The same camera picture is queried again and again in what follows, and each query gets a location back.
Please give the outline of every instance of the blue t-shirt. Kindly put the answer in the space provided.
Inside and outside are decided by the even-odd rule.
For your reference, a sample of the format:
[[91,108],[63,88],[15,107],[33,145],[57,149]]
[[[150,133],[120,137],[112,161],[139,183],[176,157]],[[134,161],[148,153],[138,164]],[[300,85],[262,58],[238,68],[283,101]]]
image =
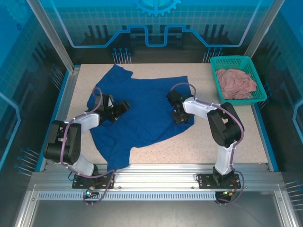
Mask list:
[[[174,111],[166,99],[167,93],[177,83],[188,82],[187,76],[164,79],[132,79],[132,72],[114,65],[96,84],[103,93],[114,97],[114,103],[126,101],[130,108],[111,126],[98,126],[90,130],[98,151],[107,161],[107,169],[117,170],[129,166],[132,147],[140,148],[176,136],[194,124],[176,124]],[[190,94],[188,85],[176,90]],[[93,95],[88,108],[95,103]]]

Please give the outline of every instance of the pink cloth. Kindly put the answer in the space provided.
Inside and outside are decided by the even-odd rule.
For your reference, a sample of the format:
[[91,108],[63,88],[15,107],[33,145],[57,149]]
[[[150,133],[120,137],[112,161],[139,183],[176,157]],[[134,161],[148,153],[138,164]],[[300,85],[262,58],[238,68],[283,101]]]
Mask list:
[[257,84],[241,70],[217,70],[217,77],[224,99],[249,99]]

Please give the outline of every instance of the plastic basket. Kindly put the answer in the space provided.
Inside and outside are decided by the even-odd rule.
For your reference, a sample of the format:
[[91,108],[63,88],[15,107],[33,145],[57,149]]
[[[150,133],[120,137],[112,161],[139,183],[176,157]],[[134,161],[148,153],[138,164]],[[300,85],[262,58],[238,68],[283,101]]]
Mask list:
[[[214,81],[217,86],[218,94],[220,103],[229,102],[233,105],[252,105],[257,102],[263,102],[267,99],[267,94],[263,88],[263,85],[261,83],[261,80],[259,78],[259,75],[256,71],[256,68],[254,64],[252,63],[252,60],[248,56],[219,56],[219,57],[212,57],[210,59],[210,63],[213,68],[213,76]],[[238,99],[238,100],[226,100],[223,98],[219,81],[216,75],[216,71],[220,69],[236,69],[236,70],[242,70],[245,73],[251,75],[251,78],[256,82],[257,89],[256,91],[251,92],[253,98],[251,99]]]

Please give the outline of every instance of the transparent wall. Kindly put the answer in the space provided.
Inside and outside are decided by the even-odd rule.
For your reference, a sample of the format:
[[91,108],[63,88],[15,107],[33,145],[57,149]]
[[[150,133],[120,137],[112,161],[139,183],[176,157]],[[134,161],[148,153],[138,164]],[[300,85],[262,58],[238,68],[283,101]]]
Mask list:
[[26,1],[0,0],[0,31],[0,226],[9,227],[66,70]]
[[286,0],[253,57],[269,96],[259,107],[278,167],[286,182],[299,179],[300,183],[303,182],[301,9],[303,1]]
[[129,54],[132,63],[244,54],[271,2],[41,0],[74,64],[129,63]]

